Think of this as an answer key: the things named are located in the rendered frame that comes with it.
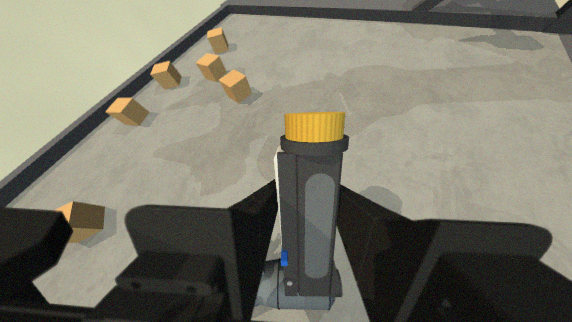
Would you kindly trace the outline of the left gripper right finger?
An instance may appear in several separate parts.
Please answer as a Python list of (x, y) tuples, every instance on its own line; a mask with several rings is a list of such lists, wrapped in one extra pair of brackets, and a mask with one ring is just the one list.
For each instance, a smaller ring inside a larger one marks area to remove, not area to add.
[(341, 184), (337, 228), (370, 322), (406, 322), (445, 252), (540, 260), (553, 239), (526, 223), (411, 220)]

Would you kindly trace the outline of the tan block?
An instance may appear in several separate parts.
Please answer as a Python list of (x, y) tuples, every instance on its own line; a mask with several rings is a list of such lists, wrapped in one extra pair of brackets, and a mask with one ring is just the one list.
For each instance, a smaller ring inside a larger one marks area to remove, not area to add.
[(164, 89), (180, 86), (182, 77), (170, 61), (154, 65), (150, 75)]
[(207, 38), (215, 54), (229, 50), (228, 42), (222, 30), (222, 27), (208, 31)]
[(207, 53), (196, 62), (205, 79), (218, 82), (226, 73), (226, 69), (218, 55)]
[(68, 243), (78, 243), (103, 230), (105, 206), (72, 201), (56, 210), (64, 213), (73, 230)]
[(219, 81), (227, 96), (238, 104), (252, 94), (246, 76), (236, 70), (232, 70)]
[(117, 98), (106, 113), (125, 125), (140, 126), (149, 111), (133, 98)]

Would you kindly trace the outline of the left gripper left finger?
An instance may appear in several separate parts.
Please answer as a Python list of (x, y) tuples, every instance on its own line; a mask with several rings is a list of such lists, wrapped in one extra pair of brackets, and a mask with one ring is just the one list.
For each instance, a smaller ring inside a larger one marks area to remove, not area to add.
[(232, 317), (251, 320), (277, 212), (274, 179), (228, 208), (137, 206), (125, 215), (125, 226), (137, 255), (158, 251), (222, 257)]

